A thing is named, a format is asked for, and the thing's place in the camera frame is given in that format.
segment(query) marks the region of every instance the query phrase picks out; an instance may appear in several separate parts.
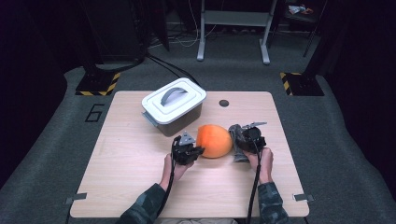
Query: hand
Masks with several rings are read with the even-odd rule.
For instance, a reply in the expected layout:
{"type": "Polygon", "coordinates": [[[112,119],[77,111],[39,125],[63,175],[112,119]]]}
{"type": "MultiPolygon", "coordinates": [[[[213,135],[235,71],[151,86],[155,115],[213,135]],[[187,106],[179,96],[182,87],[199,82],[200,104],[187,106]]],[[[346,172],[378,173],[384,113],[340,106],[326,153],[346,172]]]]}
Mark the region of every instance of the hand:
{"type": "MultiPolygon", "coordinates": [[[[247,156],[248,160],[250,161],[250,166],[251,169],[253,169],[255,172],[257,170],[257,165],[259,164],[259,160],[257,158],[257,154],[243,151],[244,154],[247,156]]],[[[271,148],[265,147],[262,149],[262,168],[260,169],[260,183],[264,184],[267,182],[274,182],[271,173],[272,173],[272,167],[273,167],[273,161],[274,161],[274,154],[271,151],[271,148]]]]}
{"type": "MultiPolygon", "coordinates": [[[[194,165],[194,161],[187,165],[179,165],[176,163],[174,172],[174,182],[178,181],[184,173],[194,165]]],[[[167,154],[163,164],[163,178],[161,179],[160,186],[166,191],[169,185],[169,179],[171,178],[172,171],[172,158],[171,154],[167,154]]]]}

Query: orange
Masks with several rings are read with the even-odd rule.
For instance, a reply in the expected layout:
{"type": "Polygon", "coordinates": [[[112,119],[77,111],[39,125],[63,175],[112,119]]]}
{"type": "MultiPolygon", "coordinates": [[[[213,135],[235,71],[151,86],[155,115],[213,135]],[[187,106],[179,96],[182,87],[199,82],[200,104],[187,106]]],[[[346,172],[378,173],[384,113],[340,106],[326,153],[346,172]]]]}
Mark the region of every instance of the orange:
{"type": "Polygon", "coordinates": [[[219,158],[230,152],[233,147],[233,139],[223,127],[206,124],[198,128],[196,146],[205,148],[202,156],[219,158]]]}

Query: box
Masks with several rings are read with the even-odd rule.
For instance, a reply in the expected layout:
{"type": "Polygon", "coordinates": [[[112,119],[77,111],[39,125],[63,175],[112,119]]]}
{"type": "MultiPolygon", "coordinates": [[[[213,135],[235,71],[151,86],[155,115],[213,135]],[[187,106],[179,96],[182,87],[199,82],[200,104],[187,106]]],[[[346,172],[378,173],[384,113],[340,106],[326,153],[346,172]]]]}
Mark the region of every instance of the box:
{"type": "Polygon", "coordinates": [[[142,100],[143,116],[165,136],[172,136],[201,116],[206,91],[179,78],[142,100]]]}

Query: black wire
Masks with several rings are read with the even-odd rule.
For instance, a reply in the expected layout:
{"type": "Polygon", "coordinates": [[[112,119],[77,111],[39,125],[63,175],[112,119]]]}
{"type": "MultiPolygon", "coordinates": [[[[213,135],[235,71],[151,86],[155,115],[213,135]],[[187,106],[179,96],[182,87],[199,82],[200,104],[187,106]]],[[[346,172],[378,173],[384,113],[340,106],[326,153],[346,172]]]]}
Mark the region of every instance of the black wire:
{"type": "Polygon", "coordinates": [[[252,141],[254,144],[254,147],[256,148],[256,153],[257,153],[257,168],[256,168],[256,176],[254,177],[254,182],[253,182],[253,188],[251,190],[250,194],[250,201],[248,204],[248,211],[247,211],[247,224],[250,223],[251,220],[251,211],[253,209],[253,203],[254,203],[254,195],[256,194],[256,188],[259,183],[259,177],[260,177],[260,170],[262,168],[262,151],[259,151],[257,148],[257,145],[254,141],[252,141]]]}
{"type": "Polygon", "coordinates": [[[151,60],[156,60],[157,62],[165,63],[166,65],[168,65],[168,66],[170,66],[170,67],[172,67],[172,68],[175,68],[177,71],[179,71],[179,72],[181,72],[182,74],[184,74],[184,75],[186,75],[187,77],[189,77],[189,78],[190,78],[193,82],[195,82],[198,86],[201,86],[201,85],[199,84],[199,82],[198,82],[190,73],[184,71],[183,69],[181,69],[181,68],[179,68],[179,67],[177,67],[177,66],[175,66],[175,65],[173,65],[173,64],[171,64],[171,63],[165,62],[164,60],[161,60],[161,59],[159,59],[159,58],[153,56],[153,55],[150,54],[150,53],[147,53],[147,57],[150,58],[151,60]]]}
{"type": "Polygon", "coordinates": [[[99,69],[102,70],[102,71],[105,71],[105,72],[120,73],[120,72],[126,71],[126,70],[128,70],[128,69],[131,69],[131,68],[133,68],[133,67],[136,67],[136,66],[138,66],[139,64],[141,64],[142,62],[143,62],[143,59],[139,59],[139,60],[133,61],[132,64],[130,64],[130,65],[125,65],[125,66],[123,66],[123,67],[118,67],[118,68],[113,68],[113,69],[103,69],[103,68],[99,68],[99,69]]]}
{"type": "Polygon", "coordinates": [[[157,212],[157,217],[160,216],[161,212],[163,211],[163,208],[165,207],[166,201],[168,200],[169,197],[169,193],[171,192],[172,183],[175,176],[175,161],[173,159],[173,153],[171,153],[171,160],[172,160],[172,169],[171,169],[171,176],[169,178],[169,185],[168,185],[168,189],[165,192],[165,195],[163,196],[163,203],[161,204],[161,207],[157,212]]]}
{"type": "Polygon", "coordinates": [[[154,58],[152,58],[152,57],[150,57],[150,56],[148,56],[148,58],[149,58],[150,60],[154,61],[155,63],[159,64],[160,66],[164,67],[165,69],[167,69],[168,71],[170,71],[171,73],[173,73],[175,76],[180,77],[177,73],[175,73],[174,71],[172,71],[172,69],[170,69],[170,68],[166,67],[165,65],[159,63],[156,59],[154,59],[154,58]]]}

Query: wooden table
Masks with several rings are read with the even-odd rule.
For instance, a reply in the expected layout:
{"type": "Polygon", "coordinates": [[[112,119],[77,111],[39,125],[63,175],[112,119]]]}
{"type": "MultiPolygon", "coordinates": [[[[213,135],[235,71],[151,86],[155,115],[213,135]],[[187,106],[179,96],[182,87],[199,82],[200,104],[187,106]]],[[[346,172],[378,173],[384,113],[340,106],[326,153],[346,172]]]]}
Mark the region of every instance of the wooden table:
{"type": "MultiPolygon", "coordinates": [[[[136,198],[161,180],[163,159],[176,134],[165,137],[141,115],[142,99],[151,91],[119,91],[109,108],[92,157],[78,189],[85,200],[74,201],[72,217],[119,217],[136,198]]],[[[291,217],[305,217],[307,202],[272,95],[264,91],[209,91],[201,117],[183,131],[194,138],[198,127],[266,121],[259,126],[274,152],[273,179],[291,217]],[[220,100],[230,102],[219,105],[220,100]]],[[[231,151],[219,159],[200,157],[174,184],[161,217],[246,217],[254,172],[248,163],[233,162],[231,151]]],[[[257,193],[253,207],[259,216],[257,193]]]]}

